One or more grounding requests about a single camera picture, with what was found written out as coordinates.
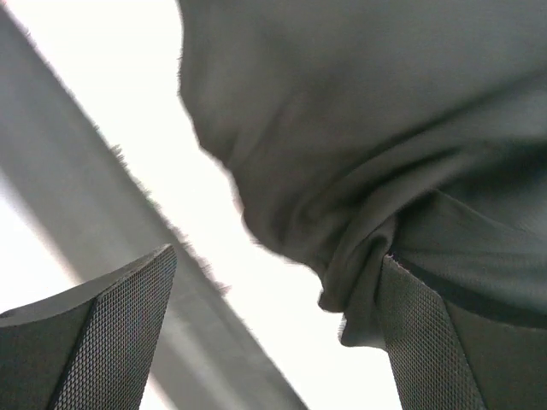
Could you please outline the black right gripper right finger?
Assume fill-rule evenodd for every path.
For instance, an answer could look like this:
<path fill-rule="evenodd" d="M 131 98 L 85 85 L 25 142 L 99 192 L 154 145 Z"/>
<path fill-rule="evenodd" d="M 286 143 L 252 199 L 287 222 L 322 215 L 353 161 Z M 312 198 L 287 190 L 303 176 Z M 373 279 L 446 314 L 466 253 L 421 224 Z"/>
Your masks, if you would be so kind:
<path fill-rule="evenodd" d="M 404 409 L 544 409 L 546 317 L 400 264 L 381 273 L 381 328 Z"/>

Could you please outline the black t shirt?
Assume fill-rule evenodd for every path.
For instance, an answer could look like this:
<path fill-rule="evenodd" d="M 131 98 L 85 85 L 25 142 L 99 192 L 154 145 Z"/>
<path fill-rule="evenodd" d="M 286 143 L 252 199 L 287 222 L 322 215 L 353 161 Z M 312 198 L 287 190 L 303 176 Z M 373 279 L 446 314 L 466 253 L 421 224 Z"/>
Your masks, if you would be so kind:
<path fill-rule="evenodd" d="M 180 95 L 266 248 L 374 345 L 387 255 L 546 309 L 543 1 L 182 1 Z"/>

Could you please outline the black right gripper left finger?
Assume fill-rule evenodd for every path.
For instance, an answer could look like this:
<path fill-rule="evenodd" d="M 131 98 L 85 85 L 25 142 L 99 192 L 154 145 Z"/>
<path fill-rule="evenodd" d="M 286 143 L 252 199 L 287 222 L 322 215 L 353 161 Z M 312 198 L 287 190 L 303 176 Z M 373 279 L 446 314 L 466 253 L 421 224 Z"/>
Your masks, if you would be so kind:
<path fill-rule="evenodd" d="M 3 409 L 137 409 L 176 272 L 174 247 L 1 315 Z"/>

